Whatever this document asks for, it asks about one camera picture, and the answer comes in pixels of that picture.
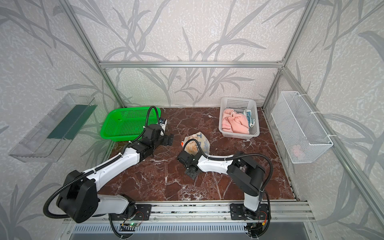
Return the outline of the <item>cream lettered towel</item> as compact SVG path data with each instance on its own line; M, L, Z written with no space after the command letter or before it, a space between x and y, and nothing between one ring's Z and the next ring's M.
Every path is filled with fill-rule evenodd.
M202 152L205 155L208 156L210 152L210 142L202 132L186 136L182 141L181 145L183 149L191 155L201 153L198 146L200 146Z

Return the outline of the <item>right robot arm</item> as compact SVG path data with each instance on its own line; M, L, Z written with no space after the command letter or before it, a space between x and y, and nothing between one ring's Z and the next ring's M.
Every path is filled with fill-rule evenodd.
M265 189L266 170L251 155L238 152L225 157L206 156L202 153L193 155L183 150L177 156L177 160L186 168L186 175L192 179L199 173L228 175L244 192L244 208L252 212L258 210Z

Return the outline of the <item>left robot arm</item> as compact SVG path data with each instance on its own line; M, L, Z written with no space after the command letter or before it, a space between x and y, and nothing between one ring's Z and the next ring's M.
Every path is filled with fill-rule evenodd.
M165 134L165 125L151 124L140 140L129 143L115 157L85 172L67 175L63 190L58 193L57 207L67 218L83 223L98 215L116 214L130 218L135 214L135 201L127 195L101 195L99 190L126 169L151 157L159 146L170 146L174 135Z

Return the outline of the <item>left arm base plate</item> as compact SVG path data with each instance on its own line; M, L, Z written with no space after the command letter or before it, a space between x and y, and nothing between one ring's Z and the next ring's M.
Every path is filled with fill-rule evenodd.
M151 215L152 205L131 205L122 214L110 214L112 221L148 221Z

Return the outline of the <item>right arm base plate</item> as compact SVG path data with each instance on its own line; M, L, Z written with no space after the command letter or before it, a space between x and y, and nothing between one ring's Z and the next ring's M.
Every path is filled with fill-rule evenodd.
M256 211L247 209L243 204L230 204L231 220L263 220L271 219L270 206L268 204L259 204Z

